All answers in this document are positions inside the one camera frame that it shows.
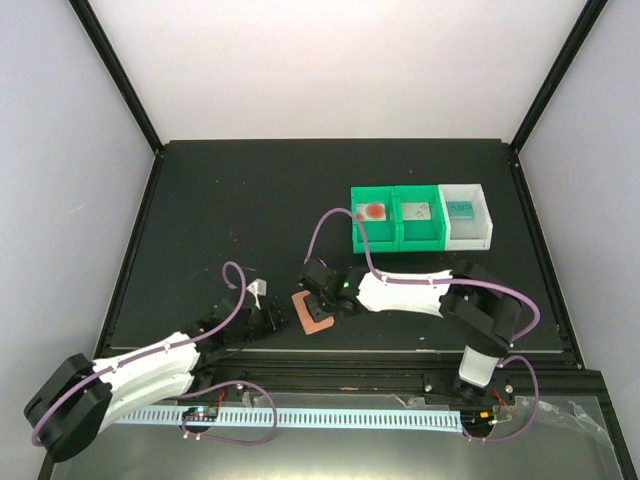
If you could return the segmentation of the brown leather card holder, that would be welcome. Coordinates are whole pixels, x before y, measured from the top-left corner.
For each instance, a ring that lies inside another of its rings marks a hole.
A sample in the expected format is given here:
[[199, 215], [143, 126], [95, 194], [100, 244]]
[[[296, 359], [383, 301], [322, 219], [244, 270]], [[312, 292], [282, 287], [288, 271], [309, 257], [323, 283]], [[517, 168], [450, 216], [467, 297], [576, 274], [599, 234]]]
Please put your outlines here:
[[335, 324], [333, 316], [328, 316], [318, 321], [313, 319], [311, 311], [305, 303], [305, 300], [309, 298], [310, 295], [311, 293], [309, 291], [303, 290], [292, 296], [292, 302], [295, 307], [296, 314], [306, 335], [312, 335], [329, 329]]

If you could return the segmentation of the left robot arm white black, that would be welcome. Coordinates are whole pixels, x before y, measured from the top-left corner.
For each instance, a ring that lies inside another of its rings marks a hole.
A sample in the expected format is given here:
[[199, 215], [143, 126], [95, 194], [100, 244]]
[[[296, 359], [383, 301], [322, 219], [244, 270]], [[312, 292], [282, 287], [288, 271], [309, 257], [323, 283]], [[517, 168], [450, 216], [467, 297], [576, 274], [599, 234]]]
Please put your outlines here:
[[221, 358], [268, 338], [287, 323], [271, 300], [248, 296], [242, 306], [220, 302], [199, 320], [129, 353], [65, 359], [24, 408], [32, 443], [56, 463], [86, 449], [114, 422], [158, 401], [207, 397]]

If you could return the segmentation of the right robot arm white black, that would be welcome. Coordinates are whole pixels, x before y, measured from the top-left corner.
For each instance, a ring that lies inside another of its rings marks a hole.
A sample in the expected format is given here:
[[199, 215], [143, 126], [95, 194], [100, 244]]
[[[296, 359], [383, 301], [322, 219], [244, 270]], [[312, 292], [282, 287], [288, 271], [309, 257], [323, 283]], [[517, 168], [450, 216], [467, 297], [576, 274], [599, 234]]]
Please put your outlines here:
[[303, 331], [312, 335], [339, 317], [409, 312], [444, 319], [465, 342], [458, 371], [442, 383], [428, 380], [432, 395], [478, 404], [511, 345], [537, 325], [540, 311], [524, 294], [494, 282], [473, 262], [434, 273], [392, 273], [351, 268], [340, 273], [311, 259], [292, 302]]

